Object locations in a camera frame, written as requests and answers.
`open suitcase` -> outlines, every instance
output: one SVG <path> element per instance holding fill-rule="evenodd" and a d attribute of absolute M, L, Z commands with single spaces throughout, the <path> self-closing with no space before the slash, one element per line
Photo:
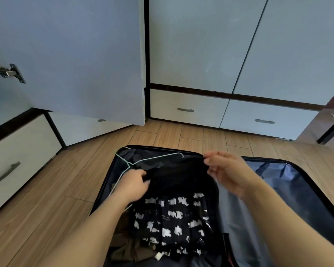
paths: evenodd
<path fill-rule="evenodd" d="M 195 152 L 160 147 L 130 145 L 120 148 L 117 154 L 129 162 L 180 152 L 185 158 L 201 156 Z M 334 244 L 334 206 L 316 186 L 309 175 L 292 162 L 258 157 L 243 157 L 247 164 L 263 178 L 303 220 Z M 142 161 L 138 167 L 159 168 L 178 163 L 182 157 L 166 156 Z M 127 168 L 115 156 L 96 198 L 93 213 L 108 197 L 112 184 Z M 167 256 L 141 262 L 110 262 L 109 254 L 104 266 L 274 266 L 266 244 L 261 239 L 246 206 L 237 197 L 219 186 L 219 231 L 222 251 L 218 257 L 184 257 L 176 262 Z"/>

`drawer handle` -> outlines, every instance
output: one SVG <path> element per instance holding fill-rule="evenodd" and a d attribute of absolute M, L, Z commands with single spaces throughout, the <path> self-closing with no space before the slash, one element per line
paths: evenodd
<path fill-rule="evenodd" d="M 194 110 L 188 110 L 186 108 L 177 108 L 177 110 L 187 111 L 187 112 L 194 112 Z"/>
<path fill-rule="evenodd" d="M 18 166 L 20 166 L 21 162 L 17 162 L 15 164 L 12 164 L 11 167 L 7 172 L 5 172 L 3 175 L 0 176 L 0 182 L 5 179 L 10 173 L 12 173 Z"/>
<path fill-rule="evenodd" d="M 275 123 L 274 121 L 266 121 L 266 120 L 261 120 L 261 119 L 255 119 L 255 121 L 259 123 L 270 123 L 272 125 Z"/>

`black garment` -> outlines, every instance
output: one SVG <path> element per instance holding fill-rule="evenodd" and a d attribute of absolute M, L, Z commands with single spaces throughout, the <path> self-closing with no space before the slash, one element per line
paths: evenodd
<path fill-rule="evenodd" d="M 219 191 L 207 169 L 202 157 L 191 157 L 174 167 L 148 170 L 149 189 L 131 207 L 131 237 L 174 259 L 213 249 Z"/>

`person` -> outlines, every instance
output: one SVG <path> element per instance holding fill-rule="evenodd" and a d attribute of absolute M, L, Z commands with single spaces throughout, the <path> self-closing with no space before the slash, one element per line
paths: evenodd
<path fill-rule="evenodd" d="M 243 200 L 259 228 L 276 266 L 333 267 L 334 246 L 305 223 L 239 156 L 204 154 L 208 174 Z M 148 189 L 142 169 L 129 170 L 115 191 L 40 267 L 103 266 L 116 224 L 125 207 Z"/>

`white drawer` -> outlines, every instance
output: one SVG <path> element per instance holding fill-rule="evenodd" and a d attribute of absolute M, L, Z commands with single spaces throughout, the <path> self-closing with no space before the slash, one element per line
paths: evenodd
<path fill-rule="evenodd" d="M 96 118 L 70 115 L 56 111 L 50 112 L 49 115 L 67 146 L 129 126 L 128 123 L 99 122 L 99 119 Z"/>
<path fill-rule="evenodd" d="M 297 139 L 317 111 L 230 100 L 221 128 Z"/>
<path fill-rule="evenodd" d="M 223 98 L 151 89 L 151 117 L 219 127 L 228 102 Z"/>
<path fill-rule="evenodd" d="M 0 207 L 60 149 L 43 115 L 1 140 L 0 176 L 19 165 L 0 181 Z"/>

